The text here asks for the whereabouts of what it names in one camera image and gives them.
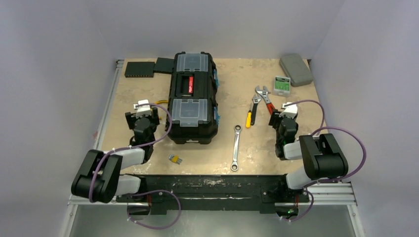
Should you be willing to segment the black plastic toolbox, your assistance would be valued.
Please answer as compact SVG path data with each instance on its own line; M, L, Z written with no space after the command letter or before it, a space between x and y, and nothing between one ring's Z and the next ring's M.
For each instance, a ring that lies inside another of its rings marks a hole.
M180 52L174 57L166 128L176 144L209 144L218 133L217 67L209 53Z

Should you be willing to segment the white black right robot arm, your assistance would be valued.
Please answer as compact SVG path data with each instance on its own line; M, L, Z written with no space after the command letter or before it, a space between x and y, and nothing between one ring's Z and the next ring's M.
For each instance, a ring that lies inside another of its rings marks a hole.
M312 182L348 174L347 159L332 134L301 135L296 140L296 119L281 115L277 110L272 113L269 125L276 131L276 156L280 160L302 160L302 167L282 176L278 187L270 194L289 201Z

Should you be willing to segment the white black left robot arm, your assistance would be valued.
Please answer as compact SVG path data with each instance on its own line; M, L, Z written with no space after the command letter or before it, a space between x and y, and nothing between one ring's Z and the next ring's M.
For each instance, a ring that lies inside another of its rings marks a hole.
M112 152L102 163L96 176L92 191L92 202L109 203L114 196L126 195L135 202L147 197L147 188L141 185L141 179L133 175L121 175L121 170L146 163L153 152L154 132L160 124L156 107L151 112L136 115L125 113L128 127L133 131L126 150ZM89 150L72 182L71 193L89 198L90 185L94 171L107 151Z

